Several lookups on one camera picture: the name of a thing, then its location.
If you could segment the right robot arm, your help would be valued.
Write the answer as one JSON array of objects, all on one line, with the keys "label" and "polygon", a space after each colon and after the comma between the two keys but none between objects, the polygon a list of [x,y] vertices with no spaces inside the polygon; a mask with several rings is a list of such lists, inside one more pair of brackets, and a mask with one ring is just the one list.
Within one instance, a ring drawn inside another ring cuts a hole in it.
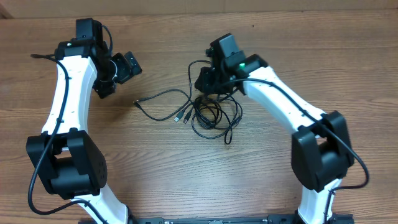
[{"label": "right robot arm", "polygon": [[348,128],[337,111],[325,113],[291,90],[257,54],[249,57],[230,33],[205,51],[195,88],[203,93],[230,94],[238,89],[261,104],[292,137],[291,166],[302,184],[302,198],[292,215],[268,215],[266,223],[353,223],[352,215],[332,212],[336,188],[354,164]]}]

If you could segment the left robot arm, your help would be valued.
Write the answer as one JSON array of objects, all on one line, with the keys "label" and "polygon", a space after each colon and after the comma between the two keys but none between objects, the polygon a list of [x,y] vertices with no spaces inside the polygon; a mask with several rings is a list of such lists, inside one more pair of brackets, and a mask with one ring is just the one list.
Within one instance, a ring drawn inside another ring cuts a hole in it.
[{"label": "left robot arm", "polygon": [[129,207],[110,189],[106,160],[88,134],[91,93],[106,98],[142,72],[131,52],[113,53],[113,43],[103,38],[107,32],[99,21],[79,19],[76,36],[47,56],[57,65],[55,94],[41,133],[27,139],[26,150],[32,181],[40,180],[68,207],[81,206],[94,223],[134,223]]}]

